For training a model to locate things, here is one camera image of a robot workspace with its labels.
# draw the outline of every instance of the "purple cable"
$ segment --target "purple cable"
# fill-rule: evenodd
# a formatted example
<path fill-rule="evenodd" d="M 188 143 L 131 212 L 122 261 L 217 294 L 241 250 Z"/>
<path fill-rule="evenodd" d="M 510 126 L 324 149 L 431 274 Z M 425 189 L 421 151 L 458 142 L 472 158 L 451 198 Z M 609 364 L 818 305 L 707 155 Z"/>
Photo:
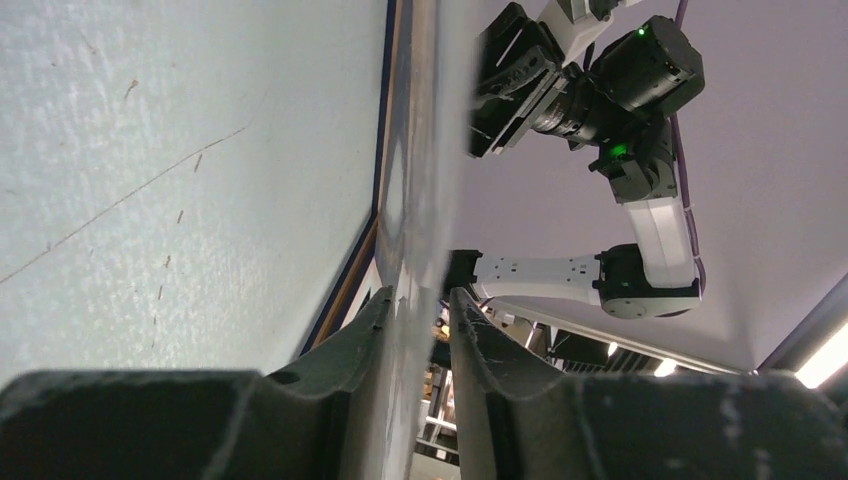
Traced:
<path fill-rule="evenodd" d="M 689 0 L 680 0 L 677 4 L 677 14 L 674 16 L 674 24 L 678 28 L 683 26 L 683 16 Z M 692 203 L 689 198 L 689 175 L 686 171 L 686 155 L 683 153 L 683 141 L 680 138 L 680 124 L 677 122 L 677 114 L 671 116 L 671 143 L 674 155 L 677 158 L 677 173 L 680 177 L 680 197 L 683 203 L 683 216 L 686 219 L 686 230 L 689 232 L 689 246 L 692 248 L 692 256 L 695 257 L 695 268 L 698 269 L 699 292 L 703 296 L 707 287 L 707 271 L 701 260 L 701 249 L 698 245 L 698 229 L 695 227 L 695 215 L 692 213 Z"/>

